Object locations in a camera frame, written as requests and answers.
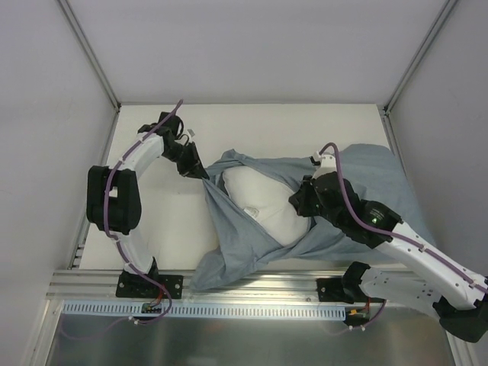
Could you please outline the white pillow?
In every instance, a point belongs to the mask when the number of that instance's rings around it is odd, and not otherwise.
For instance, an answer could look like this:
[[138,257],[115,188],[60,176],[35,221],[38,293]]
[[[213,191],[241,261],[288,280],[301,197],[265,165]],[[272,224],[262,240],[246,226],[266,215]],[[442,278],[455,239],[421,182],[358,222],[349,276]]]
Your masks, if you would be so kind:
[[226,169],[222,178],[234,204],[281,246],[292,245],[309,231],[311,220],[297,215],[286,184],[244,165]]

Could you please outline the grey-blue pillowcase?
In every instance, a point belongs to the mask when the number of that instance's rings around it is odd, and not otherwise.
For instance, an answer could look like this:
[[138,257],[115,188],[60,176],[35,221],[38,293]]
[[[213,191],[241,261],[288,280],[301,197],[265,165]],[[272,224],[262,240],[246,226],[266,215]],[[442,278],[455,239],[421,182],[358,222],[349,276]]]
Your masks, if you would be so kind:
[[[359,197],[386,204],[421,237],[432,240],[400,162],[384,146],[353,144],[339,153],[342,174]],[[221,287],[269,262],[390,262],[390,257],[349,239],[322,217],[297,215],[289,198],[315,168],[308,158],[256,159],[234,149],[207,167],[205,199],[219,246],[195,269],[194,291]]]

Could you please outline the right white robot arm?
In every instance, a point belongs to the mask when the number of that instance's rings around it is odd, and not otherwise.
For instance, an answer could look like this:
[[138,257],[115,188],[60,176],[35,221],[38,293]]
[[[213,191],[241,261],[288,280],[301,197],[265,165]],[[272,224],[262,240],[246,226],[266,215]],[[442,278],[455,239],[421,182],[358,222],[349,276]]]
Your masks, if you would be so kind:
[[487,278],[447,257],[423,239],[396,212],[359,197],[337,172],[303,177],[289,198],[302,217],[322,217],[349,239],[405,265],[419,280],[394,277],[363,262],[342,276],[342,293],[352,303],[363,297],[400,303],[438,320],[465,342],[487,331]]

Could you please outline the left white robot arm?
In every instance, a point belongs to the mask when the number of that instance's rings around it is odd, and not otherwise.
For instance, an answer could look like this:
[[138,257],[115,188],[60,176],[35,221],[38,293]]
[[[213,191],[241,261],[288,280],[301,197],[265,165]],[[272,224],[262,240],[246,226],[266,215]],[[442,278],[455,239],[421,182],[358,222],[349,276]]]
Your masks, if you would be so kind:
[[116,246],[125,272],[136,275],[133,289],[151,297],[159,279],[150,272],[156,260],[143,248],[138,229],[142,217],[139,178],[159,158],[175,163],[185,178],[208,179],[192,135],[172,112],[162,112],[153,124],[138,129],[129,149],[111,166],[94,165],[88,170],[86,216]]

